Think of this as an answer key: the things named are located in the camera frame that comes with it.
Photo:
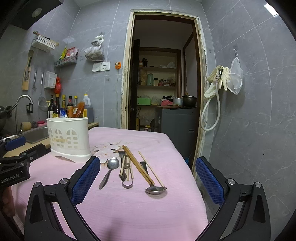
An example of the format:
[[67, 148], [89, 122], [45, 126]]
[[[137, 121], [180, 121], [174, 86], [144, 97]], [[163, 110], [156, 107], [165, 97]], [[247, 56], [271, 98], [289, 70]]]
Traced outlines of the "person left hand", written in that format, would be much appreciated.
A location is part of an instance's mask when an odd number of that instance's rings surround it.
[[15, 215], [15, 207], [11, 187], [7, 187], [3, 191], [1, 200], [3, 202], [3, 212], [6, 216], [13, 217]]

